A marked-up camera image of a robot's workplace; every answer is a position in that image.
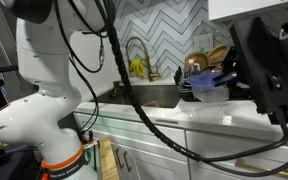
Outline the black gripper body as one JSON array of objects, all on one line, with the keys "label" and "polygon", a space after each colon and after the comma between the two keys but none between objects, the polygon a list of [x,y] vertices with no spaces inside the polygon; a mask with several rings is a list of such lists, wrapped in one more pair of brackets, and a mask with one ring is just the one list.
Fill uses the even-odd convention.
[{"label": "black gripper body", "polygon": [[235,46],[231,46],[221,63],[222,73],[223,74],[230,74],[235,73],[237,75],[237,80],[245,85],[248,85],[246,76],[243,71],[243,67],[239,61],[239,56],[236,51]]}]

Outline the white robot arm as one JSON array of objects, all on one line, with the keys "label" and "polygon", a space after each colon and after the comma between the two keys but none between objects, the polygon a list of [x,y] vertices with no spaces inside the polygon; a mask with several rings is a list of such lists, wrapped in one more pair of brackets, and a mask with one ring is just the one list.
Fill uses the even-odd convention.
[{"label": "white robot arm", "polygon": [[76,131],[58,121],[81,103],[69,78],[71,35],[113,32],[104,20],[111,0],[0,0],[17,17],[16,43],[21,76],[39,87],[0,109],[0,141],[34,146],[43,157],[43,180],[97,180]]}]

